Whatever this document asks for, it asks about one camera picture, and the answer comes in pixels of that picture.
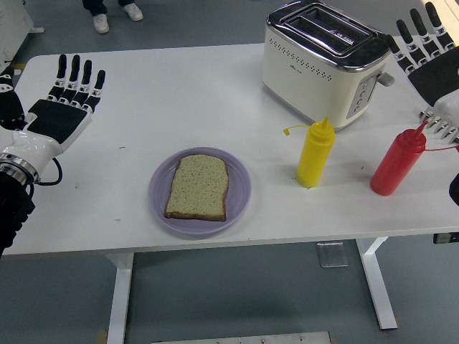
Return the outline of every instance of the purple plate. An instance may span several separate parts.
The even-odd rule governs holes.
[[[180,159],[191,154],[206,154],[215,156],[227,163],[229,187],[227,193],[227,220],[203,221],[167,219],[164,209],[171,193],[172,179]],[[155,171],[148,187],[148,198],[153,212],[167,227],[185,234],[211,234],[221,231],[235,222],[249,203],[252,184],[250,176],[244,165],[233,155],[224,150],[210,147],[196,147],[183,150],[167,158]]]

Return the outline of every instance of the black finger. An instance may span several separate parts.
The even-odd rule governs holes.
[[[422,66],[427,63],[427,58],[424,55],[424,52],[422,52],[422,50],[416,45],[404,21],[401,19],[397,20],[397,28],[400,31],[400,34],[407,45],[408,52],[410,53],[411,58],[415,61],[416,65]]]
[[[427,29],[424,26],[424,22],[416,9],[412,9],[410,11],[411,19],[413,20],[413,24],[416,27],[417,33],[420,36],[422,46],[424,47],[425,51],[429,54],[431,59],[436,58],[440,55],[440,48],[437,46],[435,41],[430,38],[430,35],[427,32]]]
[[[83,67],[83,78],[81,79],[80,86],[78,87],[77,94],[73,97],[70,106],[81,108],[81,105],[87,100],[89,95],[89,84],[91,80],[91,72],[93,64],[90,60],[86,60],[85,66]]]
[[[451,182],[449,192],[454,203],[459,205],[459,174]]]
[[[85,101],[82,109],[93,113],[95,106],[100,102],[100,96],[102,95],[102,87],[105,82],[105,70],[100,70],[98,73],[97,81],[95,82],[94,89],[91,92],[91,96]]]
[[[394,37],[390,34],[386,35],[386,43],[394,55],[395,60],[407,75],[416,70],[413,62],[403,54],[397,43],[394,41]]]
[[[0,126],[7,130],[22,129],[26,125],[21,101],[13,88],[13,75],[11,66],[0,75]]]
[[[432,2],[427,2],[425,10],[429,16],[430,22],[435,30],[435,36],[437,36],[438,42],[444,50],[450,50],[455,47],[453,39],[450,34],[447,33],[446,28],[443,26],[440,17],[438,16],[437,10]]]
[[[67,57],[62,54],[59,56],[59,67],[57,70],[55,85],[52,87],[52,89],[48,93],[48,97],[47,97],[48,100],[51,100],[52,102],[57,102],[61,94],[64,92],[66,69],[67,69]]]
[[[73,97],[77,93],[78,73],[80,72],[80,56],[75,55],[72,60],[72,71],[70,73],[69,81],[65,87],[65,91],[59,98],[59,102],[69,105]]]

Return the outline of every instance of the bread crust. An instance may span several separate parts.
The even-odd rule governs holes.
[[[207,154],[191,154],[191,156],[208,156]],[[169,198],[167,200],[167,203],[166,203],[166,207],[164,209],[164,216],[167,218],[167,219],[198,219],[198,220],[204,220],[204,221],[226,221],[227,220],[227,212],[226,212],[226,198],[227,198],[227,194],[228,194],[228,189],[229,189],[229,186],[230,186],[230,178],[229,178],[229,174],[228,174],[228,165],[226,163],[226,161],[224,161],[223,159],[220,159],[220,158],[217,158],[217,157],[214,157],[214,156],[211,156],[213,158],[217,158],[219,160],[221,160],[223,163],[224,163],[224,171],[226,173],[226,177],[227,177],[227,183],[226,183],[226,187],[225,187],[225,190],[224,190],[224,193],[222,194],[222,214],[221,215],[211,215],[211,214],[197,214],[197,213],[183,213],[183,212],[180,212],[180,211],[168,211],[168,207],[169,207],[169,202],[171,200],[171,195],[172,195],[172,192],[173,192],[173,185],[174,185],[174,181],[176,179],[176,175],[177,175],[177,171],[181,168],[181,163],[182,163],[182,160],[186,157],[183,157],[182,159],[180,159],[179,161],[179,164],[174,172],[174,178],[172,179],[172,183],[171,183],[171,192],[169,193]]]

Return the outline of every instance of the white table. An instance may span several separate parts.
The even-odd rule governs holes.
[[[370,189],[395,136],[416,128],[426,106],[393,59],[387,71],[395,84],[377,86],[367,112],[337,133],[320,184],[305,189],[293,177],[306,130],[283,134],[304,119],[263,85],[263,44],[81,57],[106,70],[103,99],[90,126],[59,157],[62,183],[36,188],[37,207],[5,255],[107,254],[118,266],[109,343],[122,343],[134,252],[358,239],[380,326],[397,327],[375,251],[391,236],[458,231],[448,186],[459,156],[426,152],[392,196]],[[46,96],[57,59],[28,63],[16,89],[24,109]],[[0,131],[1,146],[10,135]],[[244,163],[252,197],[239,221],[196,238],[166,228],[150,210],[147,190],[164,160],[202,146]],[[51,163],[42,179],[55,177]]]

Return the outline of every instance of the toaster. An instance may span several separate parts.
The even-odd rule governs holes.
[[[390,56],[384,34],[319,1],[294,1],[266,20],[263,82],[312,122],[339,130],[369,106]]]

